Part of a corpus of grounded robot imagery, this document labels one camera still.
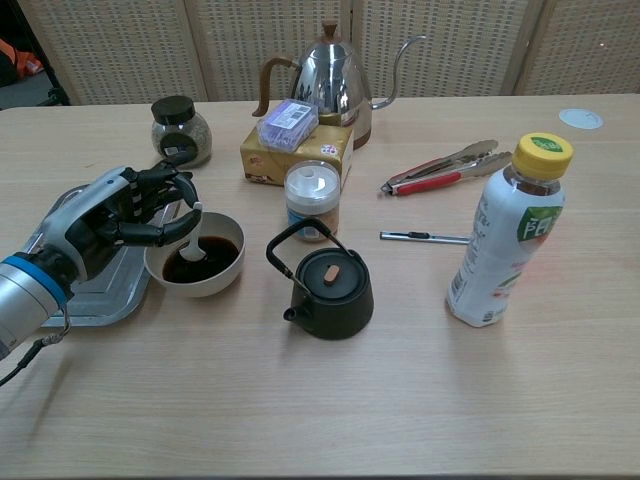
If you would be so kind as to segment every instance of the black cast iron teapot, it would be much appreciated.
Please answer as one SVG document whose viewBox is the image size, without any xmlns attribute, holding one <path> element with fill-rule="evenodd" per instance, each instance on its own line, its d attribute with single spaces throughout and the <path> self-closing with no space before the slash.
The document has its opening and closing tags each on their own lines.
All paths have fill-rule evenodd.
<svg viewBox="0 0 640 480">
<path fill-rule="evenodd" d="M 314 227 L 339 248 L 323 248 L 307 255 L 295 275 L 273 250 L 305 227 Z M 316 218 L 291 225 L 267 245 L 267 260 L 293 280 L 291 307 L 284 319 L 327 340 L 348 338 L 362 330 L 373 314 L 369 270 L 353 250 L 347 250 L 329 227 Z"/>
</svg>

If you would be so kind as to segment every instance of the metal tray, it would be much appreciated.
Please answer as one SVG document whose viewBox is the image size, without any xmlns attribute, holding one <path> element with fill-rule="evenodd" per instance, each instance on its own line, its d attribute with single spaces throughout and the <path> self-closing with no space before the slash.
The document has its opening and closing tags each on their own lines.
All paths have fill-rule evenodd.
<svg viewBox="0 0 640 480">
<path fill-rule="evenodd" d="M 47 216 L 80 193 L 86 185 L 62 194 Z M 178 213 L 179 202 L 167 205 L 153 219 L 155 225 L 171 221 Z M 40 247 L 42 224 L 23 248 L 30 253 Z M 102 327 L 116 323 L 133 313 L 140 305 L 149 284 L 149 273 L 144 267 L 144 247 L 122 247 L 109 265 L 93 280 L 73 283 L 75 296 L 69 300 L 69 317 L 74 327 Z M 64 323 L 62 312 L 52 315 L 44 327 L 60 327 Z"/>
</svg>

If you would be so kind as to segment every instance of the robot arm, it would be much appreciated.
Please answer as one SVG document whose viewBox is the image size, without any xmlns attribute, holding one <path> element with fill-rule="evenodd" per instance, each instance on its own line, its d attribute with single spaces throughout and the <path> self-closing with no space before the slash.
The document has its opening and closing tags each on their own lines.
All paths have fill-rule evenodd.
<svg viewBox="0 0 640 480">
<path fill-rule="evenodd" d="M 185 237 L 200 221 L 191 210 L 161 227 L 155 213 L 183 199 L 198 201 L 192 175 L 162 163 L 136 172 L 106 172 L 42 225 L 42 248 L 0 263 L 0 360 L 72 298 L 71 284 L 97 276 L 123 245 L 162 246 Z"/>
</svg>

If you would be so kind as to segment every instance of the wooden table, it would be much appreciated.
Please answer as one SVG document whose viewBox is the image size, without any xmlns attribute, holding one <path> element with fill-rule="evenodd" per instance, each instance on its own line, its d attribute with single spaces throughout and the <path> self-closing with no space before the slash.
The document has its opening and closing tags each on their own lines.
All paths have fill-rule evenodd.
<svg viewBox="0 0 640 480">
<path fill-rule="evenodd" d="M 376 306 L 339 342 L 282 319 L 292 284 L 264 249 L 285 224 L 283 191 L 247 183 L 238 152 L 254 107 L 197 106 L 214 159 L 195 182 L 245 228 L 240 280 L 200 300 L 151 284 L 130 319 L 44 350 L 0 390 L 0 476 L 640 472 L 639 96 L 401 99 L 376 112 L 339 234 L 368 263 Z M 604 126 L 563 124 L 567 107 Z M 61 192 L 151 166 L 151 120 L 148 105 L 2 112 L 3 255 Z M 444 308 L 464 248 L 378 232 L 468 233 L 484 182 L 406 198 L 378 187 L 471 142 L 512 149 L 539 130 L 575 146 L 568 204 L 505 321 L 476 330 Z M 315 248 L 280 252 L 296 265 Z"/>
</svg>

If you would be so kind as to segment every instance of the red handle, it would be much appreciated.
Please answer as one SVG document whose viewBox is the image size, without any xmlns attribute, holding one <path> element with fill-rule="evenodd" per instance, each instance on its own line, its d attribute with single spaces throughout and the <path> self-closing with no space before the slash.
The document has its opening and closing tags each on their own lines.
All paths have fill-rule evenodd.
<svg viewBox="0 0 640 480">
<path fill-rule="evenodd" d="M 411 195 L 412 193 L 424 192 L 425 190 L 433 190 L 434 188 L 444 187 L 456 183 L 462 178 L 460 172 L 448 173 L 434 178 L 426 178 L 420 182 L 410 183 L 409 185 L 401 185 L 396 188 L 396 195 Z"/>
</svg>

